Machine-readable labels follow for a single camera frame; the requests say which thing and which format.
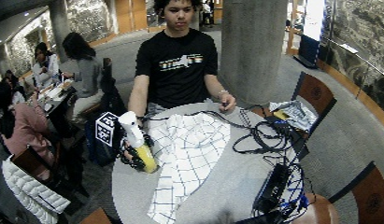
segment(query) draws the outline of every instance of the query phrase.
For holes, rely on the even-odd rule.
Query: black t-shirt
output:
[[[211,97],[206,74],[218,74],[218,51],[209,35],[191,29],[172,38],[160,32],[143,42],[136,76],[150,76],[148,102],[166,108],[203,102]]]

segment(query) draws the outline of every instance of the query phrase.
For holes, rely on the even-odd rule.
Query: yellow object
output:
[[[151,174],[156,170],[156,161],[151,149],[146,145],[142,145],[136,148],[136,151],[140,159],[144,162],[143,170],[146,173]]]
[[[277,110],[274,112],[274,116],[277,116],[279,119],[289,119],[290,118],[290,116],[282,110]]]

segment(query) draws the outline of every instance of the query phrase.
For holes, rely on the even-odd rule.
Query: checkered fabric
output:
[[[205,183],[230,140],[230,125],[206,114],[151,121],[154,154],[162,167],[148,216],[175,222],[175,210]]]

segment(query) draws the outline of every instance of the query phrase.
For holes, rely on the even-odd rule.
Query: round table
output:
[[[167,118],[174,114],[186,115],[199,111],[219,112],[219,104],[201,103],[175,107],[155,119]],[[221,113],[227,120],[243,124],[241,108]],[[265,119],[247,112],[250,123],[255,125]],[[265,161],[265,155],[277,153],[241,154],[233,150],[235,141],[247,134],[247,130],[231,127],[230,140],[222,157],[211,170],[211,174],[193,196],[176,210],[176,224],[191,223],[231,223],[250,218],[255,197],[266,182],[274,167]],[[238,149],[254,149],[259,145],[251,138],[238,145]],[[295,156],[294,150],[286,151],[287,157]],[[123,223],[155,224],[147,212],[152,202],[160,169],[147,174],[116,160],[112,173],[112,196],[119,217]]]

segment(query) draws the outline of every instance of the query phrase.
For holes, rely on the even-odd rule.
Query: graphic print on t-shirt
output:
[[[202,54],[190,54],[183,55],[180,58],[166,60],[159,62],[160,71],[170,71],[178,68],[190,67],[193,63],[202,63],[203,55]]]

